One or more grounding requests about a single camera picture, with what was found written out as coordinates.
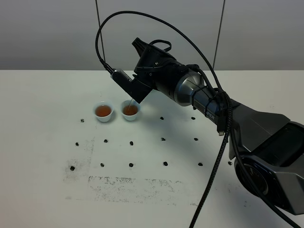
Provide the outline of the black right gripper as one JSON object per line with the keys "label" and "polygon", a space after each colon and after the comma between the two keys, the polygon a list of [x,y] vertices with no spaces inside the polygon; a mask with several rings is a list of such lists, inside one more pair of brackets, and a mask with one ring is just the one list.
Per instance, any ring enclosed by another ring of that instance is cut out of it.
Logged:
{"label": "black right gripper", "polygon": [[179,80],[189,68],[179,63],[171,54],[136,38],[132,42],[140,59],[135,67],[136,75],[152,89],[165,95],[173,95]]}

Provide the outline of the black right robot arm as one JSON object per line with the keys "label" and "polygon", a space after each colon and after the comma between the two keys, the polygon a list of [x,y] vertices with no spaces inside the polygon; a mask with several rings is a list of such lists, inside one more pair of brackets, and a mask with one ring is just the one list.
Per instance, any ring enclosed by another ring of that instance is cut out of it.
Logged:
{"label": "black right robot arm", "polygon": [[[133,41],[139,62],[135,77],[181,106],[192,105],[219,130],[227,106],[218,89],[205,83],[197,65],[183,65],[155,41]],[[282,114],[253,110],[232,102],[232,129],[242,162],[253,182],[275,206],[294,215],[304,212],[304,127]]]}

